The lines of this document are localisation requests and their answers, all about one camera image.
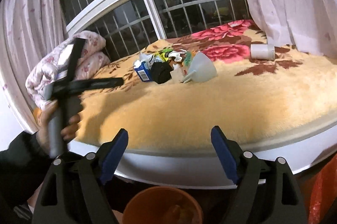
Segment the person's left hand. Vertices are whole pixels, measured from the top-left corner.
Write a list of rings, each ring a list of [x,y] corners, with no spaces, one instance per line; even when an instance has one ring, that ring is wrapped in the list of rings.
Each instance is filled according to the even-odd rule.
[[[50,152],[50,143],[49,143],[49,129],[48,124],[52,118],[52,115],[58,110],[58,102],[52,101],[48,104],[44,111],[41,114],[41,127],[36,133],[37,141],[40,147],[44,150],[45,153],[49,154]],[[76,132],[79,129],[80,115],[76,113],[73,115],[69,121],[68,126],[65,127],[60,135],[66,143],[71,142],[76,137]]]

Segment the black left sleeve forearm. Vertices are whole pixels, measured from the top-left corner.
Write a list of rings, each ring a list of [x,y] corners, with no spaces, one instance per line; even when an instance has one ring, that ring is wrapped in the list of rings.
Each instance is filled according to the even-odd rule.
[[[41,185],[52,159],[37,134],[21,132],[1,151],[1,223],[31,223],[27,201]]]

